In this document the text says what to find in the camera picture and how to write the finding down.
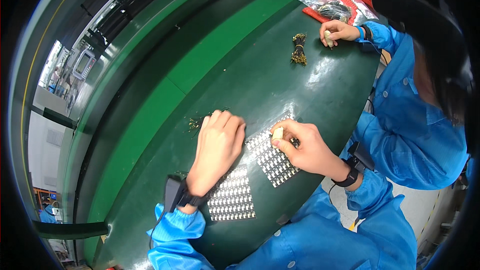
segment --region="display screen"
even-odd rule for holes
[[[90,57],[88,55],[84,54],[81,57],[80,63],[78,63],[78,66],[75,69],[75,71],[77,71],[78,73],[81,74],[82,71],[84,70],[85,66],[87,65],[87,62],[88,62],[89,59],[90,59]]]

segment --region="person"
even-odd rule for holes
[[[44,206],[43,211],[41,211],[39,215],[41,222],[58,223],[52,208],[53,207],[51,204]]]
[[[315,125],[287,119],[274,125],[272,132],[280,126],[284,128],[283,138],[272,140],[272,144],[292,165],[338,182],[347,178],[350,168],[330,151]],[[215,111],[205,117],[186,178],[190,195],[205,196],[230,169],[241,153],[244,129],[243,119],[228,111]],[[291,137],[301,141],[298,148],[288,141]],[[290,224],[227,269],[415,269],[417,243],[400,209],[404,196],[393,197],[392,189],[383,175],[370,170],[359,173],[357,180],[345,188],[348,207],[365,218],[355,233],[342,227],[339,212],[319,185]],[[157,219],[162,211],[163,205],[157,204]],[[154,245],[148,251],[153,267],[213,269],[188,241],[201,237],[205,225],[203,215],[188,204],[166,213],[153,234],[147,231]]]
[[[412,189],[443,189],[459,177],[468,159],[463,126],[466,92],[446,79],[445,69],[432,69],[422,46],[410,35],[375,22],[364,27],[338,20],[325,22],[337,40],[372,42],[392,60],[374,83],[373,113],[363,112],[340,157],[354,141],[368,149],[375,170]]]

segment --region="person's left hand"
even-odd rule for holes
[[[229,111],[213,112],[203,120],[195,162],[187,176],[191,195],[203,197],[230,169],[242,152],[245,122]]]

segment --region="led strip sheet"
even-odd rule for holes
[[[257,164],[261,167],[263,173],[267,175],[274,188],[286,182],[300,171],[299,168],[290,163],[285,153],[278,148],[273,148],[271,143],[272,134],[270,129],[272,129],[275,123],[288,118],[292,118],[292,114],[290,112],[284,113],[268,128],[249,137],[246,142],[247,149],[252,153],[252,158],[257,160]],[[300,141],[297,139],[292,139],[291,142],[295,147],[300,145]]]
[[[207,198],[212,221],[256,218],[246,165],[228,171],[208,192]]]

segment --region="black wrist strap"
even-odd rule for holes
[[[372,31],[370,30],[370,28],[368,26],[366,26],[365,24],[362,24],[360,25],[360,27],[363,27],[363,29],[365,30],[365,36],[364,36],[364,40],[368,40],[368,41],[372,41]]]
[[[183,189],[180,201],[178,202],[179,207],[184,207],[187,204],[189,204],[191,206],[194,206],[194,207],[198,207],[202,203],[205,202],[206,196],[203,196],[203,197],[193,196],[189,193],[188,188],[187,188],[187,184],[184,183],[183,185],[184,185],[184,189]]]
[[[333,179],[332,179],[332,181],[337,186],[345,188],[345,187],[351,186],[352,184],[354,184],[357,181],[357,178],[359,176],[359,171],[357,169],[355,169],[354,166],[351,165],[351,163],[349,162],[350,159],[348,159],[348,160],[342,159],[342,160],[350,167],[350,172],[348,173],[348,175],[346,176],[346,179],[344,181],[338,182],[338,181],[335,181]]]

